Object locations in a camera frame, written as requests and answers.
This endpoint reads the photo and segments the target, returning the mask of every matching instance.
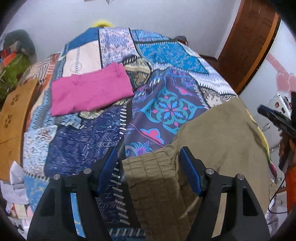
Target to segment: bed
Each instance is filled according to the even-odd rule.
[[[100,70],[122,62],[134,97],[90,112],[52,117],[51,83],[60,77]],[[32,65],[19,85],[39,78],[38,99],[28,114],[23,168],[34,211],[50,178],[75,175],[117,147],[119,160],[170,144],[179,128],[211,107],[237,95],[189,47],[157,33],[131,28],[90,28],[62,52]],[[124,203],[118,198],[124,196]],[[71,196],[78,235],[84,237],[75,194]],[[97,205],[114,240],[144,240],[129,198],[121,163]]]

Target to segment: hand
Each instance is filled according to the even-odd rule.
[[[284,151],[286,148],[286,145],[290,145],[291,150],[293,151],[293,158],[291,160],[289,160],[289,166],[295,166],[296,165],[296,144],[294,143],[294,141],[288,137],[288,135],[286,133],[281,133],[280,136],[282,137],[279,145],[279,157],[281,158],[284,155]]]

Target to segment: metal screw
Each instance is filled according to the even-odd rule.
[[[214,174],[214,170],[212,168],[207,168],[205,172],[209,175]]]
[[[84,174],[90,174],[91,173],[91,169],[90,168],[86,168],[83,170]]]
[[[237,178],[240,179],[240,180],[244,180],[244,175],[243,174],[238,174]]]
[[[60,174],[55,174],[55,175],[54,175],[54,179],[55,179],[55,180],[58,180],[60,177],[61,177]]]

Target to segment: wooden door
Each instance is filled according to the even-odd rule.
[[[242,0],[237,17],[218,59],[219,73],[239,93],[258,68],[278,22],[264,0]]]

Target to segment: brown pants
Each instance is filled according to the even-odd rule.
[[[196,217],[201,198],[191,190],[179,166],[183,146],[221,175],[243,174],[266,212],[276,185],[257,124],[235,98],[184,124],[170,145],[123,160],[133,205],[148,240],[185,240]],[[221,232],[225,205],[223,194],[213,237]]]

